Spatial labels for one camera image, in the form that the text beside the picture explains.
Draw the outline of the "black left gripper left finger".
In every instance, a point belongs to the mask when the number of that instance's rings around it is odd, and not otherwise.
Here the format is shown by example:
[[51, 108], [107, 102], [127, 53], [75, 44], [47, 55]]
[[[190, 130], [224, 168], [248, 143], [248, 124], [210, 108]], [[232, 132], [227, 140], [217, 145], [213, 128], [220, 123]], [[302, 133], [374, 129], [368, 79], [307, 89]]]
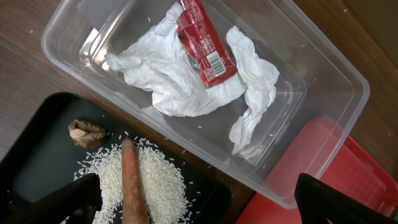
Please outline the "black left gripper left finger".
[[1, 223], [93, 223], [102, 208], [100, 178], [88, 174], [29, 207], [1, 218]]

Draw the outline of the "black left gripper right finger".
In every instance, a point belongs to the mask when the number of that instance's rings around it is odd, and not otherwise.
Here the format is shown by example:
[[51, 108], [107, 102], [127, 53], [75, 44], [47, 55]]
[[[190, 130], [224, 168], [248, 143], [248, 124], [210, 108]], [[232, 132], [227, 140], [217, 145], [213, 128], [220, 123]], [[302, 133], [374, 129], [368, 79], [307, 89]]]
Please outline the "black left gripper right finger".
[[397, 224], [306, 173], [298, 176], [295, 200], [303, 224]]

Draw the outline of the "orange carrot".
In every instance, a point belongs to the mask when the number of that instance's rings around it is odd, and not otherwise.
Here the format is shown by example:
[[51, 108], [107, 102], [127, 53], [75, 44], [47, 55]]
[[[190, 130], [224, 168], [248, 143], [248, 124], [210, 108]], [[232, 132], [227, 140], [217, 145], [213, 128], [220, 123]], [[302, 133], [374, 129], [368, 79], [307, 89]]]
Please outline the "orange carrot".
[[139, 156], [134, 141], [130, 138], [123, 140], [121, 145], [122, 180], [123, 180], [123, 223], [150, 223], [147, 213]]

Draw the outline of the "brown food scrap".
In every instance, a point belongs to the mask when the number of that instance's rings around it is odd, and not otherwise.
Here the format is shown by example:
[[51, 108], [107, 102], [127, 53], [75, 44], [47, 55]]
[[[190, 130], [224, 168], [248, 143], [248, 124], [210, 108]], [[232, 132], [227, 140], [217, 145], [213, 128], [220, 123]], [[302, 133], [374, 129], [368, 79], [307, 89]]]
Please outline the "brown food scrap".
[[106, 130], [100, 125], [84, 120], [71, 121], [68, 131], [74, 145], [83, 149], [99, 147], [107, 137]]

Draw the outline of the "white rice pile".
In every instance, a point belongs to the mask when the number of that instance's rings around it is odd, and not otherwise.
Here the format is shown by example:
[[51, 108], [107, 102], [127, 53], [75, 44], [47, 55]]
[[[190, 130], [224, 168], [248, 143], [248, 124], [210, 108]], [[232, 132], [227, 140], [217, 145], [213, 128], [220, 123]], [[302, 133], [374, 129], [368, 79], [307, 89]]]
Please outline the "white rice pile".
[[[201, 192], [194, 191], [188, 198], [188, 188], [195, 182], [185, 181], [181, 168], [174, 158], [168, 158], [158, 145], [146, 138], [134, 137], [139, 170], [141, 172], [146, 209], [151, 223], [193, 223], [199, 211], [193, 211], [193, 203]], [[93, 223], [121, 223], [123, 219], [123, 187], [121, 145], [111, 143], [94, 152], [87, 152], [85, 159], [77, 161], [73, 179], [86, 174], [100, 178], [102, 209], [95, 213]]]

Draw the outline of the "white tissue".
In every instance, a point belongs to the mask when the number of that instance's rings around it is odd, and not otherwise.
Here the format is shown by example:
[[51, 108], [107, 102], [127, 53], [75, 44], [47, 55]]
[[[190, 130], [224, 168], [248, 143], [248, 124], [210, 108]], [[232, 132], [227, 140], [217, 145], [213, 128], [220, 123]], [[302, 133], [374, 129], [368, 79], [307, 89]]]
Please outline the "white tissue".
[[236, 154], [251, 142], [263, 113], [274, 102], [280, 73], [275, 65], [259, 58], [252, 40], [234, 26], [227, 31], [226, 42], [237, 70], [207, 88], [177, 36], [177, 19], [186, 8], [186, 4], [174, 3], [137, 42], [118, 55], [106, 54], [105, 61], [110, 69], [124, 74], [128, 85], [151, 92], [153, 107], [167, 116], [205, 115], [243, 96], [248, 108], [229, 132]]

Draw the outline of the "red snack wrapper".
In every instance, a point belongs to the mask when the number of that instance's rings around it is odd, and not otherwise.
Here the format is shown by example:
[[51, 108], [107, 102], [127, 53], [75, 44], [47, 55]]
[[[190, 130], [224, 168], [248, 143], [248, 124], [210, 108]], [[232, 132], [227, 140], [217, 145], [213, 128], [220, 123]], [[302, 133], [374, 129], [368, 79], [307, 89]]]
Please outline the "red snack wrapper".
[[177, 19], [177, 35], [204, 86], [212, 88], [238, 70], [201, 1], [182, 0], [181, 3], [183, 12]]

